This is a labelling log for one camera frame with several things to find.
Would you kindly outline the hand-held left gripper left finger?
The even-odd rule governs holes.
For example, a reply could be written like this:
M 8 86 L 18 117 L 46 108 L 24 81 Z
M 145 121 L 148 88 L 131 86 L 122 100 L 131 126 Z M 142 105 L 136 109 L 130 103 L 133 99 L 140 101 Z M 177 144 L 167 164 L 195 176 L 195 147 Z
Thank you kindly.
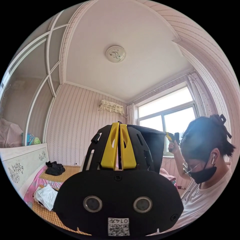
M 112 123 L 107 137 L 107 142 L 101 160 L 101 167 L 111 170 L 116 168 L 116 159 L 118 153 L 119 122 Z

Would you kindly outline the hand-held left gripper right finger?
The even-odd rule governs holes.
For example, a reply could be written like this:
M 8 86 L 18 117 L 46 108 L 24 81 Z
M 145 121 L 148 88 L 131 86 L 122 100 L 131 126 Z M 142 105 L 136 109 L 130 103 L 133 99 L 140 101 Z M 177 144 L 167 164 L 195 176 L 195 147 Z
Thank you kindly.
M 135 155 L 126 124 L 119 125 L 122 170 L 136 167 Z

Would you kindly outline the person's right hand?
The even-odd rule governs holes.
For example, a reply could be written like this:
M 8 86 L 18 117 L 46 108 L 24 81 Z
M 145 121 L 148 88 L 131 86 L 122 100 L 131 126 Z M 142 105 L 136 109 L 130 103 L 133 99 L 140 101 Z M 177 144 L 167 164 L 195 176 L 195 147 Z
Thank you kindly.
M 179 145 L 177 143 L 176 140 L 174 141 L 171 141 L 168 145 L 168 150 L 170 153 L 172 154 L 176 154 L 176 153 L 179 153 L 180 152 L 180 148 L 179 148 Z

